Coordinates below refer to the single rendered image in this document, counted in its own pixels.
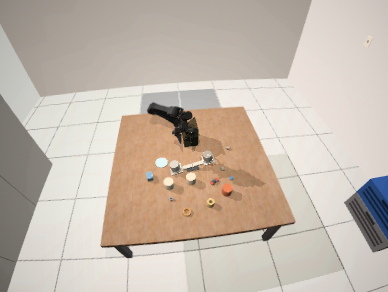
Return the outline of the orange cylinder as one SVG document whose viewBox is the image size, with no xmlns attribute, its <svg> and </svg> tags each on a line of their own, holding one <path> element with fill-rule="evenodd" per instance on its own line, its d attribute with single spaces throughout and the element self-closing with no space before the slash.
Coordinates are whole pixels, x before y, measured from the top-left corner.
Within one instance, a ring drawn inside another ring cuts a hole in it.
<svg viewBox="0 0 388 292">
<path fill-rule="evenodd" d="M 227 197 L 227 196 L 230 196 L 231 191 L 232 191 L 231 184 L 225 184 L 222 189 L 222 194 Z"/>
</svg>

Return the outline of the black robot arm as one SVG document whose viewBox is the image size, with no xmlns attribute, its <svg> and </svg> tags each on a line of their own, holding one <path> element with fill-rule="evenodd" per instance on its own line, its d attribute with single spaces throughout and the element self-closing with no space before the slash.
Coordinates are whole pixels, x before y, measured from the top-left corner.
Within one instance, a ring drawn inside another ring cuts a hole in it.
<svg viewBox="0 0 388 292">
<path fill-rule="evenodd" d="M 182 125 L 178 125 L 178 123 L 180 121 L 187 121 L 187 120 L 190 120 L 192 118 L 192 112 L 190 111 L 183 111 L 184 109 L 182 107 L 178 107 L 178 106 L 160 106 L 156 103 L 152 103 L 150 104 L 147 112 L 150 113 L 150 114 L 153 114 L 153 115 L 158 115 L 164 119 L 166 119 L 167 121 L 173 123 L 175 131 L 176 133 L 177 132 L 181 132 L 182 130 L 185 130 L 186 131 L 186 126 L 185 124 L 182 124 Z"/>
</svg>

